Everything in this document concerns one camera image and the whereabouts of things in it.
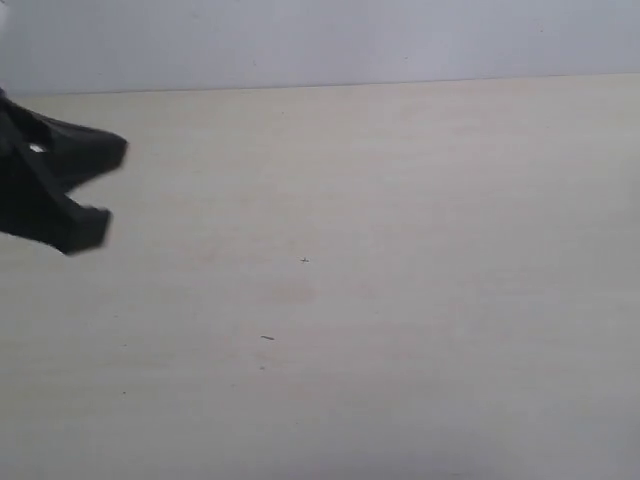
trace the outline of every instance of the tabletop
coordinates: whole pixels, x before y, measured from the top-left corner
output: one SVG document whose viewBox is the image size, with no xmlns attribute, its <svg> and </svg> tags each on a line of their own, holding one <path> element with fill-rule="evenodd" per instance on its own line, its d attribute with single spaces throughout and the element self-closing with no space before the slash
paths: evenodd
<svg viewBox="0 0 640 480">
<path fill-rule="evenodd" d="M 2 478 L 640 478 L 640 76 L 17 100 L 131 147 L 0 236 Z"/>
</svg>

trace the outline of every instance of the white table surface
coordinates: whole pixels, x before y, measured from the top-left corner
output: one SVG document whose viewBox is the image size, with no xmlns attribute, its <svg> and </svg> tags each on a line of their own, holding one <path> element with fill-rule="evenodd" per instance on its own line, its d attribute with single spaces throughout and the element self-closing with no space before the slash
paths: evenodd
<svg viewBox="0 0 640 480">
<path fill-rule="evenodd" d="M 131 149 L 0 236 L 3 480 L 640 478 L 640 76 L 20 101 Z"/>
</svg>

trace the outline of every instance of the black object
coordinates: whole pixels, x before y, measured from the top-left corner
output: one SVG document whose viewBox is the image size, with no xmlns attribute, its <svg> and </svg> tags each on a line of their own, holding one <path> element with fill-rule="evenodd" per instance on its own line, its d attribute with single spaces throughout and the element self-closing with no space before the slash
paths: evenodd
<svg viewBox="0 0 640 480">
<path fill-rule="evenodd" d="M 66 193 L 118 168 L 126 150 L 113 133 L 31 112 L 0 90 L 0 231 L 65 254 L 100 247 L 111 213 Z"/>
</svg>

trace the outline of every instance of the white wall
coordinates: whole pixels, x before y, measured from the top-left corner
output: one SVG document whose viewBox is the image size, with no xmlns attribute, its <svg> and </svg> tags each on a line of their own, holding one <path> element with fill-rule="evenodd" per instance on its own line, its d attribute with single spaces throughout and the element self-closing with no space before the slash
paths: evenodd
<svg viewBox="0 0 640 480">
<path fill-rule="evenodd" d="M 637 0 L 8 0 L 13 93 L 640 71 Z"/>
</svg>

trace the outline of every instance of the black plastic piece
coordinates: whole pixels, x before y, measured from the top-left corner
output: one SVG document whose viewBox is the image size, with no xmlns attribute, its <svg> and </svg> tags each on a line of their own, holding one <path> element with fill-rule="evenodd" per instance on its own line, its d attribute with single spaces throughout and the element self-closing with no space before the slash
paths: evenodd
<svg viewBox="0 0 640 480">
<path fill-rule="evenodd" d="M 118 168 L 126 150 L 113 133 L 31 112 L 0 90 L 0 231 L 65 254 L 100 247 L 111 213 L 66 194 Z"/>
</svg>

